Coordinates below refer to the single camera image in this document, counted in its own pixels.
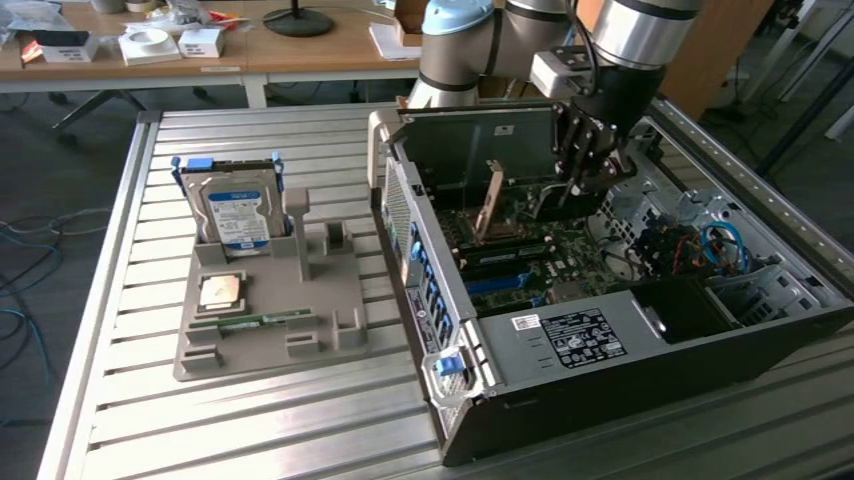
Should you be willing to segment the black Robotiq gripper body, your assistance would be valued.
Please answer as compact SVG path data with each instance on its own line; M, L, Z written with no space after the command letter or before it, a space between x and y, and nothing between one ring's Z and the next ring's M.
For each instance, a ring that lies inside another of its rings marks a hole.
M594 130L595 145L614 148L626 138L659 90L667 67L640 70L619 65L600 67L596 86L575 95L571 105Z

